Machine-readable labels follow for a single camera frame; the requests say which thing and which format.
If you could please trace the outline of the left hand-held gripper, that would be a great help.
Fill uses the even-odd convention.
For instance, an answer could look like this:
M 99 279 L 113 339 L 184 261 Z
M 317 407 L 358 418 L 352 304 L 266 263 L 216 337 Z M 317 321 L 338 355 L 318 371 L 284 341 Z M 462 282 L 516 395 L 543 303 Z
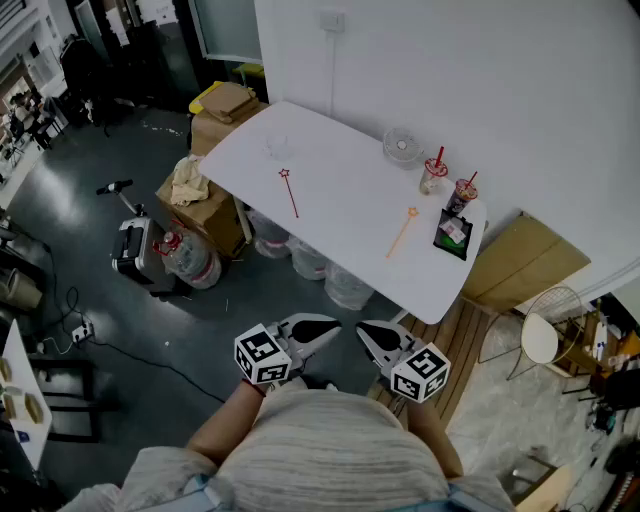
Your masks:
M 251 327 L 234 339 L 234 360 L 250 384 L 262 385 L 300 375 L 309 358 L 342 330 L 335 318 L 297 313 L 288 320 Z

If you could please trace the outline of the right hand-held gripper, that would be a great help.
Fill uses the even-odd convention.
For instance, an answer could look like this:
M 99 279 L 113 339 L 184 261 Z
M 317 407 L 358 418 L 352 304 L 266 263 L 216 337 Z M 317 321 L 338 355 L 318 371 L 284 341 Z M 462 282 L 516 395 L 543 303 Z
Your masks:
M 360 321 L 355 329 L 370 360 L 382 368 L 397 395 L 423 403 L 447 383 L 451 362 L 434 343 L 425 344 L 390 321 Z

